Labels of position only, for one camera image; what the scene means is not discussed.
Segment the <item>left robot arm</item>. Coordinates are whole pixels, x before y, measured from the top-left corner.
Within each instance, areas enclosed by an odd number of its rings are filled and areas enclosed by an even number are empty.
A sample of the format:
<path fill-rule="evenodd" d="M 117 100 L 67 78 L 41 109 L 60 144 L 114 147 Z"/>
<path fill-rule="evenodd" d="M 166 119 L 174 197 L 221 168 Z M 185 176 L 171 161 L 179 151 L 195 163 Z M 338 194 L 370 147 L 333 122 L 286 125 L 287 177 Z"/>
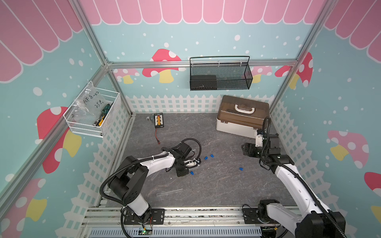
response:
<path fill-rule="evenodd" d="M 190 169 L 201 164 L 201 143 L 194 138 L 186 138 L 174 147 L 163 147 L 161 153 L 145 158 L 128 156 L 114 173 L 107 177 L 99 188 L 101 197 L 117 202 L 125 211 L 132 211 L 134 220 L 146 224 L 153 217 L 151 206 L 141 195 L 146 178 L 161 170 L 174 169 L 178 177 L 189 174 Z"/>

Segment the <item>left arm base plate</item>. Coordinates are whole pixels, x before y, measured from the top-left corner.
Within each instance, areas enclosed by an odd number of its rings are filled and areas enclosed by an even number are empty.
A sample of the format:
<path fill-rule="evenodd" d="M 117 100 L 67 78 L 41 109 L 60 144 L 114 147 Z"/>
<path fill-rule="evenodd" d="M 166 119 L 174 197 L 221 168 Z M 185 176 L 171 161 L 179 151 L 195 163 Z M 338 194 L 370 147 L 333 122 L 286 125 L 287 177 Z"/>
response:
<path fill-rule="evenodd" d="M 124 212 L 123 216 L 124 225 L 163 225 L 165 209 L 150 208 L 141 216 L 127 210 L 127 212 Z"/>

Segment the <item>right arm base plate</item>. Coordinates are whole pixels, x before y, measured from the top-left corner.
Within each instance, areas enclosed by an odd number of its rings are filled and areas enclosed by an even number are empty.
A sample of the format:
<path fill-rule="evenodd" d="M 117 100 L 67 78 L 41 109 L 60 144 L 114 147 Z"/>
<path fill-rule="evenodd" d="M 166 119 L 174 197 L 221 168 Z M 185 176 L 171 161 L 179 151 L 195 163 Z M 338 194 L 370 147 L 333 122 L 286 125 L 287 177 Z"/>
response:
<path fill-rule="evenodd" d="M 258 215 L 258 209 L 257 208 L 249 208 L 247 206 L 244 206 L 242 208 L 243 218 L 245 224 L 257 224 L 257 225 L 275 225 L 278 226 L 279 223 L 275 220 L 269 219 L 269 218 L 260 218 Z"/>

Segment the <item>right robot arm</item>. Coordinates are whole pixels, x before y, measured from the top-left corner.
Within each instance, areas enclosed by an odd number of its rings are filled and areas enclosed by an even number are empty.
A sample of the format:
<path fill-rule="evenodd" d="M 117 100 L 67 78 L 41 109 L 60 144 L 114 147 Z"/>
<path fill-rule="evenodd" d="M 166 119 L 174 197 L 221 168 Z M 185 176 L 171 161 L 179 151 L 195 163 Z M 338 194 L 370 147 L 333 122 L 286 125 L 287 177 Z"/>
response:
<path fill-rule="evenodd" d="M 270 133 L 271 119 L 266 117 L 255 143 L 242 145 L 243 154 L 256 158 L 259 165 L 281 180 L 295 201 L 300 214 L 287 209 L 276 199 L 259 202 L 256 217 L 262 224 L 275 221 L 297 238 L 344 238 L 346 221 L 332 211 L 312 191 L 288 155 L 276 144 L 277 134 Z"/>

